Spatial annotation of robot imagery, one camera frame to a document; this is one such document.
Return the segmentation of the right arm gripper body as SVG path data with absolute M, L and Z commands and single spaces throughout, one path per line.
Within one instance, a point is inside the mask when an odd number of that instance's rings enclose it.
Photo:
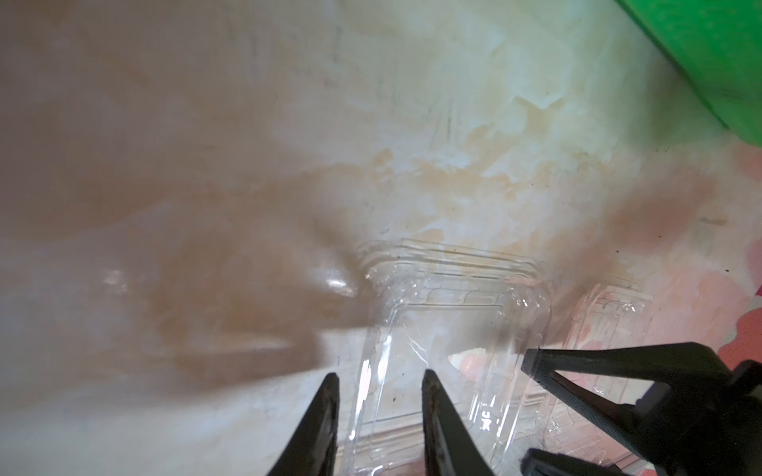
M 630 451 L 660 475 L 761 473 L 761 364 L 655 370 L 633 375 L 654 384 L 634 406 Z

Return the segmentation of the green plastic basket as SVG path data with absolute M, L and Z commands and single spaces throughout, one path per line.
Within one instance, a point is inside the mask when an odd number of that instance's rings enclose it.
M 736 137 L 761 145 L 761 3 L 630 0 L 621 8 Z

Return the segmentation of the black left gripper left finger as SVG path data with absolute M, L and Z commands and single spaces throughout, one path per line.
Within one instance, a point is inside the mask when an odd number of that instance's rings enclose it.
M 340 404 L 339 376 L 329 373 L 268 475 L 332 476 Z

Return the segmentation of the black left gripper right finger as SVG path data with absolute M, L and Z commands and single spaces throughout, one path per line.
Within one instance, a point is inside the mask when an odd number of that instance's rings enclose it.
M 493 475 L 431 369 L 425 371 L 422 381 L 422 414 L 428 476 Z

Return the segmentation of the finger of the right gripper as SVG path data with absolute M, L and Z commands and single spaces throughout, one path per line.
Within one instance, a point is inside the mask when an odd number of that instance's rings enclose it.
M 554 397 L 630 449 L 634 405 L 615 404 L 565 377 L 566 372 L 634 379 L 647 367 L 653 369 L 728 369 L 712 349 L 695 342 L 629 347 L 609 350 L 529 349 L 522 371 Z
M 601 466 L 571 456 L 531 448 L 521 461 L 523 476 L 625 476 L 617 466 Z

